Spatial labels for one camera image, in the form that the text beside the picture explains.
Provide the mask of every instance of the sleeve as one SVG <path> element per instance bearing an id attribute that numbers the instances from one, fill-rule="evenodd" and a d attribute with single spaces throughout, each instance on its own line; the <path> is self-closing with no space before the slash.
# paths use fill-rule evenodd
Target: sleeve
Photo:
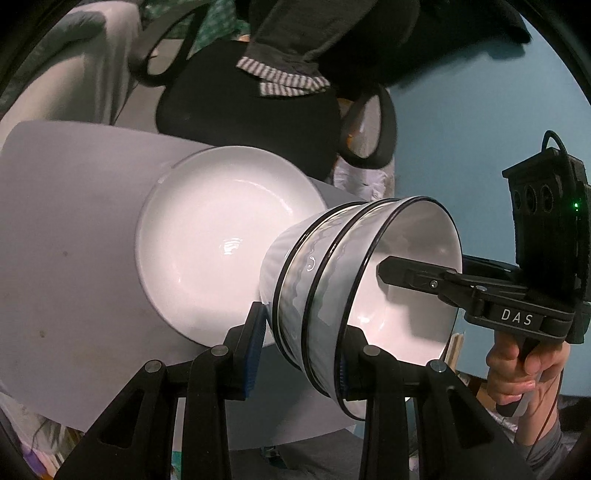
<path id="1" fill-rule="evenodd" d="M 532 446 L 524 446 L 515 443 L 515 448 L 527 459 L 527 463 L 534 471 L 538 480 L 547 480 L 562 463 L 569 451 L 562 444 L 562 431 L 560 430 L 560 422 L 556 420 L 554 427 L 546 435 L 544 435 L 537 444 Z"/>

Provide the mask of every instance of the white bowl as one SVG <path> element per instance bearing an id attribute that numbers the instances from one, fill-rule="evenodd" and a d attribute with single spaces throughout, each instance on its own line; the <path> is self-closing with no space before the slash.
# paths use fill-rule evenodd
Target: white bowl
<path id="1" fill-rule="evenodd" d="M 346 325 L 361 328 L 371 345 L 398 360 L 425 365 L 443 353 L 457 313 L 435 295 L 384 284 L 377 268 L 390 255 L 462 271 L 456 227 L 441 205 L 425 197 L 369 211 L 318 270 L 304 314 L 306 374 L 359 420 L 365 418 L 365 402 L 345 402 L 340 388 Z"/>
<path id="2" fill-rule="evenodd" d="M 381 203 L 391 203 L 392 199 Z M 378 202 L 362 203 L 348 206 L 335 213 L 319 225 L 314 232 L 302 243 L 291 260 L 281 286 L 277 305 L 277 330 L 284 345 L 282 353 L 290 362 L 306 370 L 306 358 L 302 356 L 302 332 L 306 321 L 306 301 L 309 292 L 314 289 L 313 283 L 321 267 L 321 260 L 330 257 L 342 236 L 341 231 L 348 230 L 365 212 L 374 208 Z"/>
<path id="3" fill-rule="evenodd" d="M 259 278 L 261 301 L 267 308 L 268 319 L 271 324 L 275 343 L 286 359 L 298 369 L 300 366 L 295 364 L 292 360 L 292 356 L 287 353 L 289 347 L 285 346 L 282 341 L 278 327 L 278 305 L 281 287 L 283 286 L 285 276 L 287 275 L 287 271 L 293 262 L 293 259 L 298 252 L 301 251 L 302 245 L 308 241 L 310 235 L 312 235 L 318 227 L 334 216 L 340 218 L 340 215 L 344 214 L 344 210 L 363 203 L 364 202 L 345 203 L 326 210 L 325 212 L 313 215 L 306 220 L 289 227 L 277 237 L 269 247 L 269 250 L 265 254 L 265 258 L 263 259 Z"/>
<path id="4" fill-rule="evenodd" d="M 259 300 L 259 271 L 273 240 L 325 209 L 311 181 L 273 153 L 219 147 L 192 155 L 158 181 L 138 222 L 135 255 L 146 295 L 184 336 L 222 343 Z"/>

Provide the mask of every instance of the person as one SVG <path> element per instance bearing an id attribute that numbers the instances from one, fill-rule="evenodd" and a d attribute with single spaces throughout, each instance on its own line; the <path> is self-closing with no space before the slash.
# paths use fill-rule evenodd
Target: person
<path id="1" fill-rule="evenodd" d="M 518 420 L 514 445 L 540 480 L 549 478 L 568 454 L 561 442 L 556 398 L 569 354 L 566 342 L 543 342 L 523 362 L 515 337 L 495 332 L 495 344 L 486 357 L 487 392 L 497 404 L 506 405 L 533 392 Z"/>

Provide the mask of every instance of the striped fabric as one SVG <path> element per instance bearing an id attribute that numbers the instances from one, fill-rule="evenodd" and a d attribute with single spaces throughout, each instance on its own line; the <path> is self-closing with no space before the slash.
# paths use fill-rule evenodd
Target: striped fabric
<path id="1" fill-rule="evenodd" d="M 266 80 L 266 82 L 259 84 L 262 96 L 294 97 L 309 95 L 326 90 L 330 86 L 330 82 L 323 76 L 308 77 L 282 72 L 250 57 L 242 57 L 236 67 L 262 80 Z"/>

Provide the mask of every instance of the device handle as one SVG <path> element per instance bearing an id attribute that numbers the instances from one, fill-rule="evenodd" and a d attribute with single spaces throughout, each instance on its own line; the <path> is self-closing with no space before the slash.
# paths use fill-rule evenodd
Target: device handle
<path id="1" fill-rule="evenodd" d="M 528 337 L 518 337 L 517 344 L 519 345 L 519 360 L 525 363 L 525 359 L 531 353 L 531 351 L 539 344 L 539 340 Z M 530 402 L 533 392 L 524 393 L 521 398 L 517 401 L 508 403 L 507 405 L 496 406 L 496 411 L 499 415 L 504 417 L 521 417 L 525 413 L 527 404 Z"/>

